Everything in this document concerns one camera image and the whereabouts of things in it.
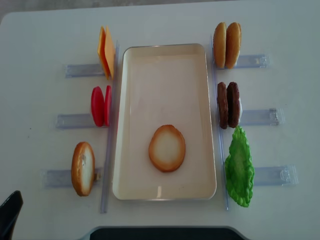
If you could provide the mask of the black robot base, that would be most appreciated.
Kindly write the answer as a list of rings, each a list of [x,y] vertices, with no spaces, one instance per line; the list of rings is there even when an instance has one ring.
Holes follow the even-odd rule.
[[[90,234],[91,240],[242,240],[231,229],[210,227],[108,227]]]

